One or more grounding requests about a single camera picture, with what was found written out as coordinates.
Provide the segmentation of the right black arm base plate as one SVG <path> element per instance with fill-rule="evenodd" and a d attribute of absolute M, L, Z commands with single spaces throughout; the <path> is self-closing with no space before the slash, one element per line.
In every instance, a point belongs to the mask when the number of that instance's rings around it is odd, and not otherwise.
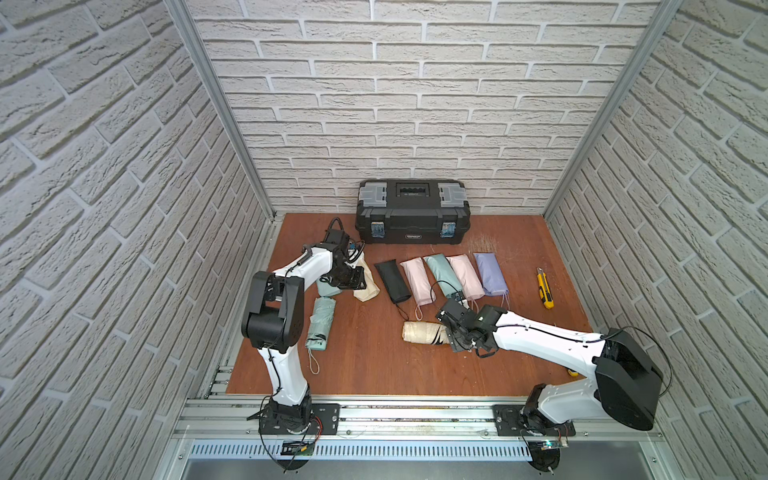
<path fill-rule="evenodd" d="M 498 436 L 571 437 L 576 434 L 572 421 L 554 423 L 535 408 L 521 404 L 492 406 Z"/>

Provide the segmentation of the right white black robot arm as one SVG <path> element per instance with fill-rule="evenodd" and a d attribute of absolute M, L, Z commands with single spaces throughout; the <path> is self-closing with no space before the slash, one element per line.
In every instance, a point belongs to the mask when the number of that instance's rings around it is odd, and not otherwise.
<path fill-rule="evenodd" d="M 582 378 L 561 385 L 538 384 L 512 415 L 513 427 L 542 436 L 571 436 L 573 422 L 610 418 L 650 431 L 664 375 L 623 329 L 606 334 L 567 330 L 485 305 L 475 312 L 449 299 L 436 318 L 455 351 L 485 358 L 500 350 L 520 352 L 563 366 Z"/>

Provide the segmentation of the cream sleeved umbrella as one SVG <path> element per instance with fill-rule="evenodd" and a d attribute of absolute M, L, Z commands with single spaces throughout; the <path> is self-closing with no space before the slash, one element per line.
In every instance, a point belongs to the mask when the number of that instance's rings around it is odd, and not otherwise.
<path fill-rule="evenodd" d="M 408 343 L 422 345 L 445 345 L 450 343 L 444 325 L 419 321 L 406 321 L 403 323 L 402 339 Z"/>

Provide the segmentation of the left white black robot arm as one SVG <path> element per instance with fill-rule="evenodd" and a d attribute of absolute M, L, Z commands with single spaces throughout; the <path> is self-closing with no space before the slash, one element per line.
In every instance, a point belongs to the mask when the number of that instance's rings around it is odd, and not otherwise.
<path fill-rule="evenodd" d="M 267 403 L 254 415 L 262 432 L 299 434 L 313 422 L 311 391 L 297 349 L 305 322 L 305 291 L 318 280 L 341 290 L 365 289 L 359 265 L 363 251 L 362 243 L 350 241 L 305 245 L 302 255 L 288 265 L 253 276 L 241 333 L 258 350 L 271 381 Z"/>

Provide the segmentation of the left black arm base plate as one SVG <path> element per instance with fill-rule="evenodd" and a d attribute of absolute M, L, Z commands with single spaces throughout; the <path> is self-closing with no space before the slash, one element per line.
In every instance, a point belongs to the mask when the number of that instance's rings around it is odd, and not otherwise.
<path fill-rule="evenodd" d="M 280 414 L 271 406 L 259 418 L 261 435 L 303 435 L 308 437 L 336 435 L 338 430 L 341 405 L 338 403 L 313 404 L 304 418 L 294 418 Z"/>

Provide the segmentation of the cream umbrella sleeve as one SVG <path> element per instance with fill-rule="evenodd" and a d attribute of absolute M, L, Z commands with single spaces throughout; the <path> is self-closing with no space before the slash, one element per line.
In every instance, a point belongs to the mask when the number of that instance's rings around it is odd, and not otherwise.
<path fill-rule="evenodd" d="M 376 285 L 373 279 L 371 269 L 368 266 L 367 262 L 365 261 L 364 254 L 362 254 L 361 257 L 357 260 L 356 265 L 361 266 L 363 268 L 365 288 L 360 290 L 355 290 L 353 294 L 354 294 L 354 297 L 359 301 L 367 302 L 375 298 L 380 293 L 380 289 Z"/>

